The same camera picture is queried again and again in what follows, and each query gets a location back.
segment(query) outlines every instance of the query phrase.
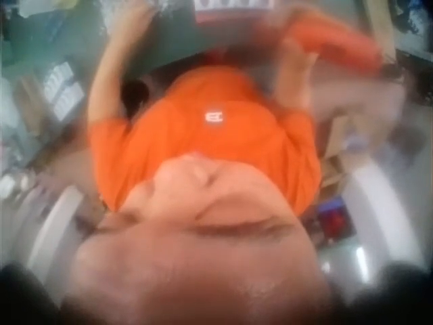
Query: chest logo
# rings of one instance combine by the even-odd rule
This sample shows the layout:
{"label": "chest logo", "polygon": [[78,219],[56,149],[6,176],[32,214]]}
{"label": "chest logo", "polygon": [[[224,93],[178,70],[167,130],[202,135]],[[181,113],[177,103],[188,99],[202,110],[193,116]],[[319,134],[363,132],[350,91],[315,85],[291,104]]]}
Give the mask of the chest logo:
{"label": "chest logo", "polygon": [[220,110],[207,112],[204,118],[207,123],[211,124],[221,124],[222,122],[224,122],[224,114]]}

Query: eyebrow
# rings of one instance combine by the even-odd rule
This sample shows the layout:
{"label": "eyebrow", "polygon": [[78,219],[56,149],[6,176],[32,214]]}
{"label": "eyebrow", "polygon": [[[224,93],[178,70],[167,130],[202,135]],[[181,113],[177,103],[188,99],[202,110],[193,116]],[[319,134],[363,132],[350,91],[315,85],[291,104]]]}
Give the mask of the eyebrow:
{"label": "eyebrow", "polygon": [[225,238],[234,240],[270,240],[280,241],[293,234],[295,226],[281,222],[281,218],[271,218],[237,225],[199,225],[185,231],[206,238]]}

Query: orange fabric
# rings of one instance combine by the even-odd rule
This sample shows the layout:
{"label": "orange fabric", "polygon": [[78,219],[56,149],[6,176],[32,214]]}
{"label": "orange fabric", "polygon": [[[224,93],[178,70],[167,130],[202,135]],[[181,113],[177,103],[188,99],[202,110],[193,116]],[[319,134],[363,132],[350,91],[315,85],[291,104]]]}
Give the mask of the orange fabric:
{"label": "orange fabric", "polygon": [[117,211],[164,161],[200,152],[255,166],[301,214],[313,201],[321,177],[313,122],[297,110],[276,118],[265,105],[239,70],[205,67],[180,77],[135,125],[123,118],[93,123],[89,138],[105,202]]}

